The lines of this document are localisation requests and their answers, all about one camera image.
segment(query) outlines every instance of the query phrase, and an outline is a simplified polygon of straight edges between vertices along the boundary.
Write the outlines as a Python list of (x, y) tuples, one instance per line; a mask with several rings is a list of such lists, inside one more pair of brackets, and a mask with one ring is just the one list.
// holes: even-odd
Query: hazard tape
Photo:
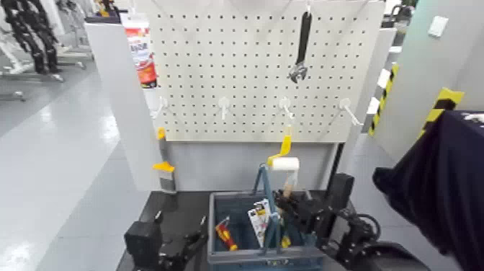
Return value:
[(387, 104), (387, 97), (390, 91), (392, 91), (393, 81), (395, 80), (395, 75), (398, 72), (398, 64), (393, 64), (392, 71), (390, 72), (390, 78), (388, 79), (387, 86), (383, 89), (382, 97), (380, 98), (380, 105), (378, 106), (378, 111), (373, 117), (372, 124), (369, 127), (368, 134), (373, 136), (375, 134), (375, 128), (380, 122), (380, 114), (382, 110), (385, 109)]
[(430, 110), (429, 116), (427, 116), (426, 122), (417, 139), (419, 139), (425, 131), (434, 124), (434, 121), (444, 110), (453, 110), (460, 103), (463, 96), (464, 92), (453, 92), (450, 89), (443, 88), (435, 101), (434, 108)]

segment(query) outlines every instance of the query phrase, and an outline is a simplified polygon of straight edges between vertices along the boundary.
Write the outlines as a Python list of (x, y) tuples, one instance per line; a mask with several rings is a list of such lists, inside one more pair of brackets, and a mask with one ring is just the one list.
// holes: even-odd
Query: black cloth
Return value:
[(484, 270), (484, 128), (444, 111), (393, 169), (373, 181), (390, 205), (463, 270)]

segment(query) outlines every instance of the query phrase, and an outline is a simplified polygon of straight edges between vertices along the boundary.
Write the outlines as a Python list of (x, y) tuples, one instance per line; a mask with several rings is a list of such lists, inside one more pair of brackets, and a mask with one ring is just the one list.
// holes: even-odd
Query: screwdriver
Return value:
[(225, 245), (228, 247), (228, 250), (234, 251), (237, 250), (237, 244), (233, 241), (232, 237), (230, 236), (230, 232), (227, 228), (228, 222), (230, 217), (227, 216), (223, 219), (218, 225), (215, 227), (215, 231), (217, 231), (218, 237), (222, 239)]

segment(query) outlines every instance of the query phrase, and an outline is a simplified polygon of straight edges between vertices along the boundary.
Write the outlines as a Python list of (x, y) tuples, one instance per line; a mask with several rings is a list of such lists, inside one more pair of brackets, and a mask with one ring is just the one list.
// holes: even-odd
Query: wall outlet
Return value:
[(429, 28), (429, 35), (434, 37), (441, 37), (448, 21), (449, 18), (435, 16)]

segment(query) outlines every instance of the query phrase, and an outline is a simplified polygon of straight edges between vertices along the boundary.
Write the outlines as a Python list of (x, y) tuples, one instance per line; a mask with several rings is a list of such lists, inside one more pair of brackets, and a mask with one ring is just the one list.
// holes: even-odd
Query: black wrench handle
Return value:
[(308, 12), (304, 12), (301, 20), (301, 33), (299, 36), (299, 48), (297, 52), (296, 64), (303, 62), (306, 57), (306, 49), (308, 48), (309, 32), (311, 29), (311, 21), (313, 15)]

